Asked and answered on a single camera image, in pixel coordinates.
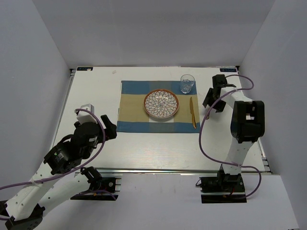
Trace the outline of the gold knife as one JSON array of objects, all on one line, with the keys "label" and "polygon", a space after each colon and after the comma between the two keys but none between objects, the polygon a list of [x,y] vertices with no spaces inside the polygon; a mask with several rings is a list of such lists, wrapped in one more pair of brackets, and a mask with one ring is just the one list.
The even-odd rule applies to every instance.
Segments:
[{"label": "gold knife", "polygon": [[193,125],[194,129],[196,129],[197,126],[196,126],[196,120],[195,120],[195,113],[194,113],[194,106],[193,106],[193,99],[192,99],[192,97],[190,97],[190,100],[189,100],[189,107],[190,107],[192,125]]}]

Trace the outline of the blue beige checked placemat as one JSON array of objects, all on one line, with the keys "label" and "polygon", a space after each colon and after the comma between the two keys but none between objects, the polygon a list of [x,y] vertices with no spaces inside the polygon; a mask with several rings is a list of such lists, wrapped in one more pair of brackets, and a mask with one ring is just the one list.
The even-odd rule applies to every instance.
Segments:
[{"label": "blue beige checked placemat", "polygon": [[179,81],[121,82],[117,131],[125,133],[199,133],[196,85],[184,94]]}]

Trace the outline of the clear drinking glass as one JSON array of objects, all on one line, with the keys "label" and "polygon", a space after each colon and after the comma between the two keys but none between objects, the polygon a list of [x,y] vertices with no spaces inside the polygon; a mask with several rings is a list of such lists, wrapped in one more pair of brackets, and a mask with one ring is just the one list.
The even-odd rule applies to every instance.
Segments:
[{"label": "clear drinking glass", "polygon": [[180,90],[182,93],[190,93],[195,83],[195,78],[190,74],[182,75],[180,78]]}]

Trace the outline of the orange floral patterned plate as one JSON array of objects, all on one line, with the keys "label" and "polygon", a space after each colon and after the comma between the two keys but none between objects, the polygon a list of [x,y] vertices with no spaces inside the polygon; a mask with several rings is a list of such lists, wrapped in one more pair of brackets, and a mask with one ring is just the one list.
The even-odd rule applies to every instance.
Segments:
[{"label": "orange floral patterned plate", "polygon": [[148,115],[158,119],[172,117],[179,109],[177,96],[166,89],[157,89],[149,92],[143,101]]}]

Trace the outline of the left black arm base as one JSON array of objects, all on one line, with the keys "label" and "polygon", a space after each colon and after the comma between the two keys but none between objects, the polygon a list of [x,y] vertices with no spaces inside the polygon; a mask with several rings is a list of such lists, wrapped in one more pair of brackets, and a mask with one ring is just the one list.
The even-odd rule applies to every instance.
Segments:
[{"label": "left black arm base", "polygon": [[102,174],[100,187],[97,186],[84,192],[80,192],[70,200],[85,200],[85,201],[116,201],[121,189],[121,176]]}]

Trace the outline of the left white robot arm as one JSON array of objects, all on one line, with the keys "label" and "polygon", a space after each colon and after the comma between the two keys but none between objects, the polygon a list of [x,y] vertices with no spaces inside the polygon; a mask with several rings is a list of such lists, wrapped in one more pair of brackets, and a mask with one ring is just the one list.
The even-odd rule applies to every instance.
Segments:
[{"label": "left white robot arm", "polygon": [[28,184],[9,200],[0,203],[0,218],[9,230],[33,230],[52,209],[73,196],[106,193],[109,181],[96,168],[84,167],[97,145],[117,137],[116,125],[107,115],[105,125],[82,111],[77,113],[75,131],[63,137],[44,157],[44,161]]}]

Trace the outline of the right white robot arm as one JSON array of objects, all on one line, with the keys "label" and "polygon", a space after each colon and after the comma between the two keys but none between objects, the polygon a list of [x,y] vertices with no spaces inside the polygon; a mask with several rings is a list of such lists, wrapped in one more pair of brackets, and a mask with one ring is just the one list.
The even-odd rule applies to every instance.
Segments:
[{"label": "right white robot arm", "polygon": [[221,171],[224,172],[216,180],[217,187],[222,191],[228,191],[234,185],[234,179],[230,175],[241,173],[243,162],[249,149],[258,138],[265,132],[265,105],[263,101],[254,101],[246,97],[243,91],[250,88],[237,88],[227,82],[227,76],[217,74],[213,76],[213,86],[208,90],[203,106],[209,107],[205,119],[210,115],[211,110],[221,113],[228,105],[233,109],[230,123],[232,143],[225,161],[212,161],[221,164]]}]

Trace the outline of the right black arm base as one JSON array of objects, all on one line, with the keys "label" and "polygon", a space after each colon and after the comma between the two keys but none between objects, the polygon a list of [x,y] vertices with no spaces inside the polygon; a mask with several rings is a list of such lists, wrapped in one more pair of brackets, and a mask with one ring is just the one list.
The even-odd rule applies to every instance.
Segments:
[{"label": "right black arm base", "polygon": [[200,177],[196,187],[201,190],[202,204],[234,204],[247,203],[242,178],[237,182],[222,182],[216,177]]}]

